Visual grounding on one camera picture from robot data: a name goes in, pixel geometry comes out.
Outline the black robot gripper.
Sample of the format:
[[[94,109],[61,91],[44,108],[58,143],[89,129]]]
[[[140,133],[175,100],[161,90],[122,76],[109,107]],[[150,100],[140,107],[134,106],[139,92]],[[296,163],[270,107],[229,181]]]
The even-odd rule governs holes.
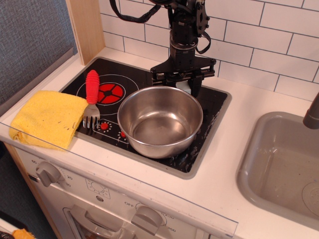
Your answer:
[[[153,85],[176,87],[176,82],[188,81],[191,95],[197,97],[202,81],[214,76],[216,60],[197,57],[195,49],[171,48],[169,58],[151,68]]]

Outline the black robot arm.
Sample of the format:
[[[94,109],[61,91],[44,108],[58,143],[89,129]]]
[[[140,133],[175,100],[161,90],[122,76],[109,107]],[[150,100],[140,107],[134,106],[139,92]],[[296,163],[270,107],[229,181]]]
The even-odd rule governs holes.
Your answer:
[[[210,17],[205,11],[203,0],[154,0],[168,11],[170,26],[169,58],[151,68],[153,85],[181,87],[186,83],[192,96],[197,97],[202,81],[215,74],[216,60],[197,57],[205,53],[211,39],[205,30]]]

